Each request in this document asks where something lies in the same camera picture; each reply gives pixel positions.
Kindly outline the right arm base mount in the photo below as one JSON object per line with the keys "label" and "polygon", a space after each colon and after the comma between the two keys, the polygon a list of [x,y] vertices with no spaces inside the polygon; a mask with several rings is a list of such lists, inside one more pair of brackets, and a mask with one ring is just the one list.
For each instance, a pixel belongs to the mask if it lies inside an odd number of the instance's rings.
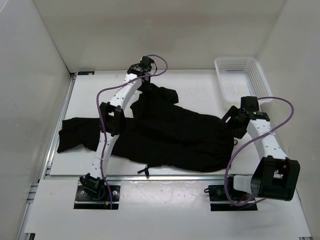
{"label": "right arm base mount", "polygon": [[[243,206],[235,206],[231,204],[226,196],[223,185],[208,185],[208,187],[203,191],[209,196],[211,212],[237,212],[258,210],[257,204],[254,204],[254,202],[256,201],[254,198]],[[250,195],[248,193],[232,190],[230,193],[230,197],[234,202],[242,204],[250,198]]]}

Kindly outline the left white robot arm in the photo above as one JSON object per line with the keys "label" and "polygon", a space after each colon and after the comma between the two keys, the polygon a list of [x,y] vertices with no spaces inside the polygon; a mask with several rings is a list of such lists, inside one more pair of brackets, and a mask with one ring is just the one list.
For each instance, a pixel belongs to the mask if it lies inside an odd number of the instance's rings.
{"label": "left white robot arm", "polygon": [[86,193],[93,200],[100,200],[108,192],[103,175],[103,162],[108,162],[119,135],[125,129],[125,108],[135,93],[142,85],[149,86],[151,71],[155,61],[149,56],[143,56],[139,63],[129,67],[123,84],[107,103],[99,102],[101,90],[96,97],[100,120],[100,139],[95,154],[95,160],[89,173],[80,177],[80,182]]}

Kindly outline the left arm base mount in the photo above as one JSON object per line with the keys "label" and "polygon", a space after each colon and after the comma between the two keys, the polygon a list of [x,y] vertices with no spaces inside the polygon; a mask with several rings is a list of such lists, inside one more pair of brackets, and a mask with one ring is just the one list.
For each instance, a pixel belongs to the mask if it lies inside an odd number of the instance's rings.
{"label": "left arm base mount", "polygon": [[109,184],[109,189],[105,185],[99,193],[93,193],[78,183],[73,208],[78,210],[118,210],[121,195],[121,183]]}

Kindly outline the black trousers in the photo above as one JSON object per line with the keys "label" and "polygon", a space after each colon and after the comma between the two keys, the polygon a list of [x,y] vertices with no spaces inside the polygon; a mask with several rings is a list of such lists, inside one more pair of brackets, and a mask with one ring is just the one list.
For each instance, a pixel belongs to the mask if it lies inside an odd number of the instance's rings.
{"label": "black trousers", "polygon": [[217,116],[178,106],[173,89],[154,84],[131,105],[112,154],[149,168],[171,166],[194,172],[225,169],[234,137]]}

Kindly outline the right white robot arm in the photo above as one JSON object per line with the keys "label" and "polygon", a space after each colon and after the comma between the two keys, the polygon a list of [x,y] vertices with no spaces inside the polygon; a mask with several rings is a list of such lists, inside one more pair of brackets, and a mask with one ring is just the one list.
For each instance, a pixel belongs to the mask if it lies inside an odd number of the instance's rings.
{"label": "right white robot arm", "polygon": [[[260,111],[260,98],[244,96],[240,99],[240,107],[231,106],[221,119],[228,130],[237,139],[249,134],[251,140],[242,145],[227,164],[224,174],[224,193],[234,206],[242,207],[252,199],[259,201],[274,199],[291,201],[294,197],[301,166],[297,160],[290,159],[282,150],[276,139],[275,131],[284,126],[294,115],[294,106],[290,106],[288,118],[275,127],[271,127],[266,112]],[[236,156],[245,147],[254,144],[260,162],[252,175],[234,174],[229,170]]]}

